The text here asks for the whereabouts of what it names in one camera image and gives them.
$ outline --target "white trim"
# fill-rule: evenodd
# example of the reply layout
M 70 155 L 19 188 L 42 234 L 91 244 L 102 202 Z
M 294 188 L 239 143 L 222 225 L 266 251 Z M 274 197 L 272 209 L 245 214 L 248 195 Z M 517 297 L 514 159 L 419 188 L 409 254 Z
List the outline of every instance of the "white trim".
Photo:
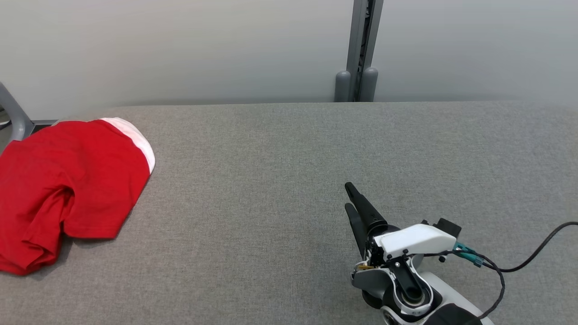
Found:
M 104 117 L 101 120 L 116 127 L 124 135 L 132 139 L 132 142 L 135 144 L 135 146 L 137 146 L 140 151 L 143 152 L 144 157 L 149 164 L 149 173 L 152 173 L 154 169 L 155 158 L 153 148 L 150 146 L 145 136 L 140 133 L 140 131 L 134 125 L 132 125 L 132 123 L 123 120 L 120 117 Z

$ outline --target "gray chair leg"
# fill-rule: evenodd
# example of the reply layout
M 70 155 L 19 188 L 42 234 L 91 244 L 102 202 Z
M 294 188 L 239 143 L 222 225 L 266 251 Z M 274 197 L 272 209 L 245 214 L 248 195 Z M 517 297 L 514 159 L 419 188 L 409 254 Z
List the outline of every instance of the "gray chair leg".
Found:
M 14 97 L 10 95 L 8 89 L 0 82 L 0 106 L 8 112 L 8 116 L 12 120 L 12 135 L 10 136 L 10 141 L 12 140 L 23 140 L 27 136 L 32 134 L 32 129 L 34 129 L 34 124 L 28 118 L 28 115 L 24 113 L 20 105 L 16 102 Z

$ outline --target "gray cylindrical foot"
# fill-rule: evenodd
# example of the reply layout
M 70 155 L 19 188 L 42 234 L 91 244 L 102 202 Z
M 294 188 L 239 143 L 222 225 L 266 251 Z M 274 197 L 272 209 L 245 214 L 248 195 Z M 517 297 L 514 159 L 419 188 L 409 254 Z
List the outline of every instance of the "gray cylindrical foot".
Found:
M 367 68 L 361 75 L 360 102 L 373 102 L 377 85 L 377 69 Z
M 340 71 L 335 76 L 335 96 L 334 102 L 349 102 L 349 83 L 351 74 L 349 71 Z

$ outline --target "white wall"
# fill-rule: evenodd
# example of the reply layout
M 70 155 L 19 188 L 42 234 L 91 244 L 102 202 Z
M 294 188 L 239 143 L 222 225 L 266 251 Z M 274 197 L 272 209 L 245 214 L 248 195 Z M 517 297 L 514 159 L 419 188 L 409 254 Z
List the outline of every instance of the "white wall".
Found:
M 577 0 L 385 0 L 375 101 L 574 101 L 577 60 Z
M 3 0 L 0 81 L 29 117 L 332 101 L 353 0 Z

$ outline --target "gray fabric surface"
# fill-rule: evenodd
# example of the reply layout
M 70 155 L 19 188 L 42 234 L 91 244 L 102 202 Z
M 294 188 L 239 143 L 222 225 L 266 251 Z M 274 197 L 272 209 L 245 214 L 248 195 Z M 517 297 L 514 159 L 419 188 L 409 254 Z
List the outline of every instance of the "gray fabric surface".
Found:
M 501 267 L 578 217 L 578 111 L 519 102 L 156 106 L 122 117 L 157 165 L 114 241 L 0 275 L 0 324 L 381 324 L 350 286 L 352 181 L 391 224 L 444 217 Z M 496 324 L 575 324 L 577 227 L 506 275 Z M 429 270 L 480 309 L 499 279 Z

